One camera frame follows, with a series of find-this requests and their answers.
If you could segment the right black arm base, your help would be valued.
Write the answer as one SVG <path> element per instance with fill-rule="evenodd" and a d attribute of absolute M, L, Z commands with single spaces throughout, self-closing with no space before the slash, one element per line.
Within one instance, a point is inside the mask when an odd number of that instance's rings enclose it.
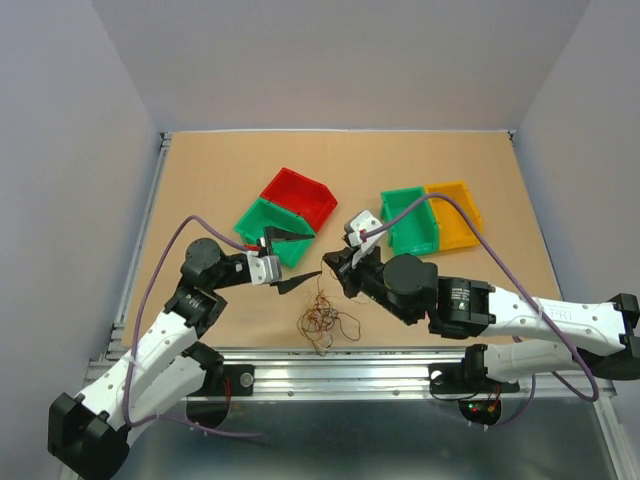
<path fill-rule="evenodd" d="M 488 346 L 476 344 L 465 349 L 464 357 L 457 362 L 432 363 L 429 371 L 429 391 L 439 395 L 472 395 L 518 393 L 520 385 L 497 381 L 488 377 L 484 354 Z"/>

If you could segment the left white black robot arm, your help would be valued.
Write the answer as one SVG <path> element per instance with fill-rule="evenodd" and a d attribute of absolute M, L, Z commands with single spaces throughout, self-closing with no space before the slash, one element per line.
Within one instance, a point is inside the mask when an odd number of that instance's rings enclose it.
<path fill-rule="evenodd" d="M 169 410 L 183 397 L 221 386 L 223 358 L 201 341 L 227 305 L 218 290 L 250 284 L 288 293 L 309 277 L 283 279 L 273 245 L 311 237 L 270 226 L 256 246 L 233 255 L 220 248 L 224 238 L 218 233 L 193 241 L 176 290 L 153 324 L 135 332 L 130 350 L 106 373 L 51 404 L 49 452 L 83 479 L 112 478 L 139 436 L 169 419 Z"/>

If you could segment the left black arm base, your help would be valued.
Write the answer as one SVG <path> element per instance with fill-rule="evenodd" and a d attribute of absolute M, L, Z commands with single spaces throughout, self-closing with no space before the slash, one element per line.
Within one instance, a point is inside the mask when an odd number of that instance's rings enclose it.
<path fill-rule="evenodd" d="M 198 389 L 190 393 L 195 397 L 253 395 L 255 366 L 252 364 L 229 364 L 223 355 L 213 348 L 195 342 L 181 355 L 195 360 L 204 372 L 204 378 L 197 383 Z"/>

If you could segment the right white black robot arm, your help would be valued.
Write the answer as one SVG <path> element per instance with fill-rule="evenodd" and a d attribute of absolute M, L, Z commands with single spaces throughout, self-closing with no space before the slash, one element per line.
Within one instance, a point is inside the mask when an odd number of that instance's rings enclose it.
<path fill-rule="evenodd" d="M 582 366 L 600 379 L 639 377 L 639 304 L 633 295 L 600 304 L 527 300 L 487 282 L 441 276 L 435 264 L 410 254 L 384 262 L 378 248 L 358 258 L 346 247 L 324 254 L 323 261 L 346 297 L 364 294 L 406 325 L 425 320 L 430 333 L 453 340 L 516 337 L 511 345 L 467 349 L 460 378 L 472 390 Z"/>

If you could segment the yellow plastic bin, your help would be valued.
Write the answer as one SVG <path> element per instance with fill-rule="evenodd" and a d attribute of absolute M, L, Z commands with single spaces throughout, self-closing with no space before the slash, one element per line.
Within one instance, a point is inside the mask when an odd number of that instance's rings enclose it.
<path fill-rule="evenodd" d="M 427 194 L 441 194 L 453 200 L 466 214 L 479 233 L 483 232 L 483 220 L 464 181 L 453 181 L 424 186 Z M 480 244 L 472 229 L 449 202 L 440 198 L 429 200 L 439 231 L 439 251 L 451 251 L 475 247 Z"/>

